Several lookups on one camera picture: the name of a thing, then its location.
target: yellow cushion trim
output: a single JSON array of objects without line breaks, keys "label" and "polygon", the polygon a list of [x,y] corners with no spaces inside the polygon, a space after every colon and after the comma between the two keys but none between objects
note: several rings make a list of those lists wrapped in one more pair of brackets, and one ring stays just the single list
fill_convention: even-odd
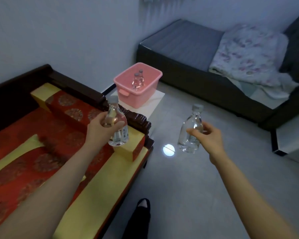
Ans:
[{"label": "yellow cushion trim", "polygon": [[128,161],[133,160],[133,151],[144,137],[144,133],[128,126],[128,142],[122,146],[114,147],[114,151],[121,154]]},{"label": "yellow cushion trim", "polygon": [[43,109],[50,111],[49,108],[46,106],[45,101],[50,97],[53,96],[55,93],[59,92],[60,89],[56,86],[45,83],[41,85],[39,88],[36,88],[34,91],[31,92],[32,97],[36,100],[40,107]]},{"label": "yellow cushion trim", "polygon": [[114,152],[64,214],[54,239],[93,239],[147,153],[130,163]]},{"label": "yellow cushion trim", "polygon": [[44,145],[39,141],[38,135],[33,135],[7,156],[0,160],[0,170],[7,166],[9,163],[20,157],[21,155],[39,147],[43,147]]}]

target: gray floor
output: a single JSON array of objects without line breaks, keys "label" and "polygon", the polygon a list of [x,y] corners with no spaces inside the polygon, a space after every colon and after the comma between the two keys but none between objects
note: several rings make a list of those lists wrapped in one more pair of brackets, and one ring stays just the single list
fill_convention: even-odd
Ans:
[{"label": "gray floor", "polygon": [[[220,128],[226,151],[263,197],[299,233],[299,164],[271,152],[270,134],[255,124],[165,84],[153,113],[154,151],[105,234],[121,238],[140,198],[151,201],[149,238],[249,238],[215,167],[202,147],[177,148],[179,130],[193,103],[205,106],[203,120]],[[163,154],[171,144],[173,157]]]}]

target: pink plastic basket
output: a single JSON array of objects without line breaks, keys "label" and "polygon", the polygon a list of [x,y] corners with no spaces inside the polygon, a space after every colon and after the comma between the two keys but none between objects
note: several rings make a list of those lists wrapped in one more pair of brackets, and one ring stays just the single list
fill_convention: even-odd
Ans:
[{"label": "pink plastic basket", "polygon": [[[138,91],[132,88],[134,74],[143,70],[144,86]],[[134,108],[140,108],[155,93],[163,73],[144,63],[136,63],[114,78],[119,99]]]}]

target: blanket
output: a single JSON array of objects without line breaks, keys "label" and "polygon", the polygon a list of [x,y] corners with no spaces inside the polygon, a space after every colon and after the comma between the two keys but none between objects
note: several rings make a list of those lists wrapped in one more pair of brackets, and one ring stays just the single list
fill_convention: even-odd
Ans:
[{"label": "blanket", "polygon": [[243,88],[251,84],[271,99],[286,100],[299,84],[277,70],[277,45],[277,32],[261,25],[237,24],[224,33],[209,72],[227,77],[248,97],[250,87]]}]

